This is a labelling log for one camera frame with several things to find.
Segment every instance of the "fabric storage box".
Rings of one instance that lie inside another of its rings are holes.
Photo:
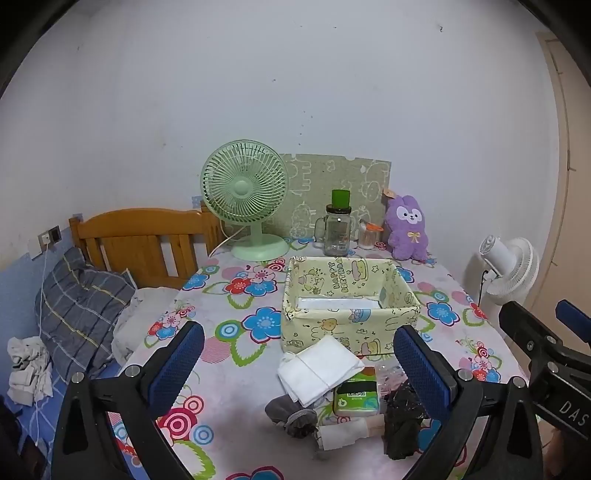
[[[302,308],[302,299],[365,299],[376,308]],[[281,313],[283,350],[300,352],[333,335],[356,355],[393,353],[394,332],[415,325],[420,303],[394,260],[292,257]]]

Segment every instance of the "wooden bed headboard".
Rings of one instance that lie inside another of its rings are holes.
[[[138,288],[182,288],[197,271],[191,235],[203,235],[209,254],[222,241],[218,218],[202,205],[202,211],[162,208],[130,208],[101,213],[85,222],[70,219],[75,246],[95,268],[123,272],[129,268]],[[161,247],[167,236],[178,277],[168,274]]]

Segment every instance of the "gray glove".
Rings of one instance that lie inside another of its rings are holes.
[[[275,425],[283,427],[290,437],[302,439],[316,431],[316,412],[302,407],[300,402],[291,401],[289,395],[271,400],[265,407],[265,413]]]

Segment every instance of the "orange lid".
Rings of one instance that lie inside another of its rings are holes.
[[[368,223],[367,229],[371,232],[383,232],[384,231],[384,229],[382,227],[380,227],[379,225],[376,225],[375,223]]]

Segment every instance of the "white pillow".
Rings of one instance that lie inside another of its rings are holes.
[[[168,287],[136,290],[123,309],[113,331],[111,350],[119,365],[125,364],[144,340],[150,327],[168,309],[178,290]]]

